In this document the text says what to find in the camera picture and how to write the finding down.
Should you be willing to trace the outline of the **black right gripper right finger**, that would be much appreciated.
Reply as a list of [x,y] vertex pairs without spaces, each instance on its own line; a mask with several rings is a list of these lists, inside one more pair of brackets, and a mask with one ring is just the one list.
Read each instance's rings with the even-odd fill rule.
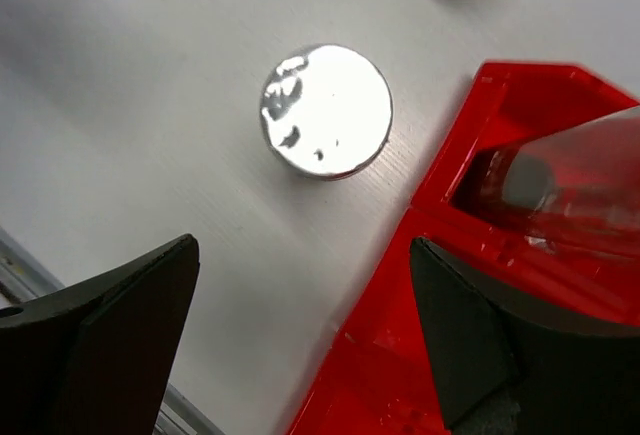
[[450,432],[638,432],[637,327],[546,302],[425,238],[410,273]]

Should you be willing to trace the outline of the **dark-sauce glass bottle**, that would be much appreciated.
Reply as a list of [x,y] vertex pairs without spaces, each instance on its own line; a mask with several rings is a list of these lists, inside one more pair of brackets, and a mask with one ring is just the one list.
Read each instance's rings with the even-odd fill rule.
[[469,210],[528,236],[639,255],[639,110],[480,151],[460,185]]

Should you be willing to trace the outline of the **blue-label spice shaker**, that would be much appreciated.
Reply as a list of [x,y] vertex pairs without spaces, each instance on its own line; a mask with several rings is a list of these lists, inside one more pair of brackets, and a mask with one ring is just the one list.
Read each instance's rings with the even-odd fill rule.
[[389,140],[389,85],[368,58],[339,44],[305,46],[282,60],[264,83],[259,120],[271,153],[319,180],[350,177]]

